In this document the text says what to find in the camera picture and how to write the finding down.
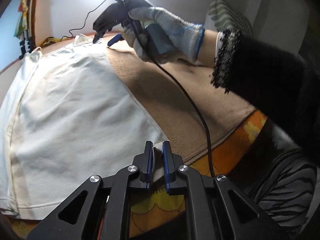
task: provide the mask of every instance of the person's leg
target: person's leg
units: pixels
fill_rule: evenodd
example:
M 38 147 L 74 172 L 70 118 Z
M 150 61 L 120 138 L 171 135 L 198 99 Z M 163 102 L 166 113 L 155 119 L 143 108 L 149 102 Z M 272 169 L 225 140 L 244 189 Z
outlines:
M 300 148 L 278 155 L 246 192 L 294 239 L 306 221 L 316 184 L 316 166 Z

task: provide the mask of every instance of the triangular cutout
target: triangular cutout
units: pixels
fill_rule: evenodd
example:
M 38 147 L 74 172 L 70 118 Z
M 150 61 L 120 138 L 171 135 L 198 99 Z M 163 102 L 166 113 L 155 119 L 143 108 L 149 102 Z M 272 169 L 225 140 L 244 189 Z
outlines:
M 241 224 L 259 217 L 259 214 L 234 190 L 229 190 L 228 194 Z
M 82 191 L 78 196 L 76 196 L 68 206 L 66 206 L 59 214 L 58 218 L 71 225 L 77 223 L 78 217 L 80 215 L 82 206 L 87 197 L 88 192 L 86 190 Z

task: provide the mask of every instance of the black sleeve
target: black sleeve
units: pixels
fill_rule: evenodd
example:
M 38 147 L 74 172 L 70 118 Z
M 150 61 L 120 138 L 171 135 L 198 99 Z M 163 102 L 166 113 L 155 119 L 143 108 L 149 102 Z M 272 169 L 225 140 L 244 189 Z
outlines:
M 320 164 L 319 77 L 294 55 L 226 30 L 212 84 L 249 101 Z

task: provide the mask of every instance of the beige fleece blanket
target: beige fleece blanket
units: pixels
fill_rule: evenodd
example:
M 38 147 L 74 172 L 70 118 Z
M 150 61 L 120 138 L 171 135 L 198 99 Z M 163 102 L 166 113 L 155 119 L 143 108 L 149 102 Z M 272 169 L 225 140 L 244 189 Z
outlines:
M 114 36 L 104 36 L 105 44 Z M 43 54 L 65 46 L 73 40 L 44 48 Z M 106 48 L 116 74 L 128 86 L 170 140 L 172 152 L 187 164 L 207 153 L 204 127 L 183 92 L 162 70 L 142 62 L 125 41 Z M 212 69 L 186 62 L 162 65 L 185 88 L 203 114 L 211 136 L 212 148 L 225 140 L 254 107 L 239 96 L 210 84 Z

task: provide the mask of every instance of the gloved hand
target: gloved hand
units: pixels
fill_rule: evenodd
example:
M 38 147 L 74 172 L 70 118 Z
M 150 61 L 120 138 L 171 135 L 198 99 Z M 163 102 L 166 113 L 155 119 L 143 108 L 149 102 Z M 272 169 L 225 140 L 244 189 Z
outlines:
M 178 58 L 187 58 L 190 62 L 194 62 L 197 59 L 204 35 L 203 25 L 186 22 L 166 9 L 159 7 L 135 8 L 129 12 L 129 16 L 130 18 L 140 20 L 141 22 L 156 22 L 168 35 L 172 44 L 177 48 L 178 51 L 176 55 L 162 60 L 161 63 L 174 61 Z M 134 48 L 139 58 L 143 61 L 149 61 L 148 56 L 141 48 L 131 28 L 124 27 L 122 36 L 129 46 Z M 145 34 L 140 34 L 139 38 L 143 45 L 147 44 L 148 38 Z

